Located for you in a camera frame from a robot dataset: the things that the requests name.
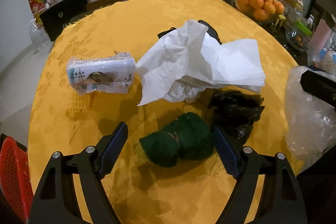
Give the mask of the clear plastic bag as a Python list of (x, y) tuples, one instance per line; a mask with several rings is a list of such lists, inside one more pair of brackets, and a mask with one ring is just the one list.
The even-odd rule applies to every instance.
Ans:
[(308, 161), (335, 145), (335, 107), (303, 90), (300, 80), (310, 68), (297, 66), (289, 71), (285, 91), (285, 135), (289, 151)]

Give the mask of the red plastic basket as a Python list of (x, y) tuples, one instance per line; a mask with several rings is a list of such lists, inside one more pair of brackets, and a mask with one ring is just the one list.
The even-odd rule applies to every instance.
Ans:
[(1, 187), (13, 211), (26, 223), (34, 197), (28, 155), (10, 136), (6, 137), (1, 148)]

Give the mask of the green scouring pad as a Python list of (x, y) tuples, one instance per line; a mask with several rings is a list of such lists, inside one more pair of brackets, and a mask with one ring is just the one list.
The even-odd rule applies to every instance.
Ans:
[(139, 143), (151, 162), (165, 168), (175, 166), (178, 160), (204, 160), (214, 151), (210, 127), (192, 112), (144, 136)]

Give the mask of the clear water jug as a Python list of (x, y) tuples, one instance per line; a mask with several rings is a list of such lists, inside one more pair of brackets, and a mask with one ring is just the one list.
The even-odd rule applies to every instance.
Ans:
[(29, 25), (29, 37), (36, 52), (41, 51), (51, 40), (43, 26), (37, 24), (36, 19), (32, 19)]

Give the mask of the white tissue pack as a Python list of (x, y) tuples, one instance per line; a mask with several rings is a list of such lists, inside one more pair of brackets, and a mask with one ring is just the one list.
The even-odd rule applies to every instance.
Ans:
[(135, 59), (128, 52), (99, 59), (73, 59), (68, 61), (66, 73), (78, 94), (126, 94), (133, 83)]

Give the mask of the black plastic bag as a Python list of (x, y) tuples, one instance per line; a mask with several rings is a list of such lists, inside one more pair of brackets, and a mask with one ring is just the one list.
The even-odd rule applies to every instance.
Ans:
[(208, 108), (213, 111), (212, 129), (228, 140), (235, 152), (247, 142), (255, 122), (260, 120), (264, 98), (260, 94), (246, 94), (238, 90), (217, 90)]

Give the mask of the white paper towel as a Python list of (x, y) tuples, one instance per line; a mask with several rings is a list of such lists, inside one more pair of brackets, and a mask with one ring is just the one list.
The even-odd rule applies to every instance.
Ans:
[(141, 77), (140, 105), (164, 99), (193, 102), (205, 89), (237, 86), (260, 92), (265, 85), (255, 39), (220, 45), (208, 27), (188, 20), (161, 37), (136, 64)]

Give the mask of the yellow tablecloth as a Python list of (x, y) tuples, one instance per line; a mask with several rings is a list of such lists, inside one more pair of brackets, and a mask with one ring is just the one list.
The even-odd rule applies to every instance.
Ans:
[[(78, 60), (126, 52), (136, 69), (127, 93), (104, 85), (78, 96), (68, 76)], [(268, 32), (221, 0), (129, 0), (96, 10), (66, 27), (46, 61), (31, 110), (28, 158), (38, 186), (51, 157), (96, 145), (125, 122), (129, 136), (102, 181), (122, 223), (215, 223), (235, 180), (216, 153), (171, 168), (150, 162), (139, 140), (193, 112), (230, 84), (260, 91), (265, 109), (247, 144), (287, 153), (284, 97), (297, 64)]]

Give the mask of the black object under tissue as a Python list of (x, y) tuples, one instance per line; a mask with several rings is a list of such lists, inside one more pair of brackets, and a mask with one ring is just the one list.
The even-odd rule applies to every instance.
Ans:
[[(208, 27), (207, 33), (209, 34), (209, 36), (214, 38), (220, 45), (222, 45), (222, 42), (221, 42), (221, 40), (218, 36), (217, 31), (209, 23), (205, 22), (204, 20), (198, 20), (198, 23), (200, 23), (204, 26), (207, 26)], [(172, 32), (173, 30), (176, 30), (176, 28), (175, 27), (170, 27), (168, 30), (160, 32), (159, 34), (157, 34), (157, 36), (160, 39), (161, 37), (168, 34), (169, 32)]]

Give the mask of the bowl of oranges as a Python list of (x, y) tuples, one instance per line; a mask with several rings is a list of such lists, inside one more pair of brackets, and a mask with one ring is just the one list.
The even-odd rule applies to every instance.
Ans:
[(284, 21), (285, 6), (280, 0), (234, 0), (236, 9), (258, 24)]

